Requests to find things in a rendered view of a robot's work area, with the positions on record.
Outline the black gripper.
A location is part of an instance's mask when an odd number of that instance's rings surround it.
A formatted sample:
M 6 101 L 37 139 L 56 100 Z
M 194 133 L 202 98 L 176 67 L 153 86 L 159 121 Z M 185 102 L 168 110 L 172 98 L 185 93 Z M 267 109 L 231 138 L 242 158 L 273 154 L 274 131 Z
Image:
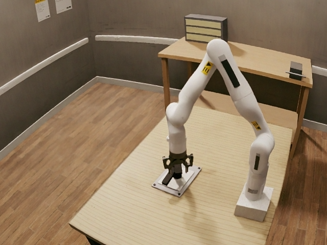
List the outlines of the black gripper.
M 189 163 L 187 163 L 186 161 L 187 158 L 189 158 L 190 160 Z M 189 171 L 189 167 L 193 166 L 194 157 L 193 154 L 187 155 L 186 151 L 181 154 L 174 154 L 169 151 L 169 156 L 168 157 L 163 156 L 162 160 L 163 160 L 164 168 L 169 170 L 170 175 L 172 175 L 171 168 L 176 164 L 183 164 L 185 166 L 185 173 L 187 174 L 187 172 Z M 169 165 L 166 164 L 168 160 L 170 160 Z

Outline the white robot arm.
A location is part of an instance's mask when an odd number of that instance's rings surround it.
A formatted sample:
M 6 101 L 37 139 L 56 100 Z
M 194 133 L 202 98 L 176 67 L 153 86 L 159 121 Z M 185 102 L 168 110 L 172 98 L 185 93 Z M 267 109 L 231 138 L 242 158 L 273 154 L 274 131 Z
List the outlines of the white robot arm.
M 187 136 L 185 138 L 184 124 L 216 69 L 222 75 L 237 111 L 251 124 L 255 132 L 256 139 L 250 147 L 250 166 L 244 195 L 252 201 L 260 200 L 267 179 L 268 160 L 274 149 L 275 140 L 252 89 L 233 58 L 229 45 L 222 39 L 214 39 L 208 43 L 204 59 L 179 94 L 179 103 L 171 103 L 167 106 L 169 150 L 174 154 L 186 151 Z

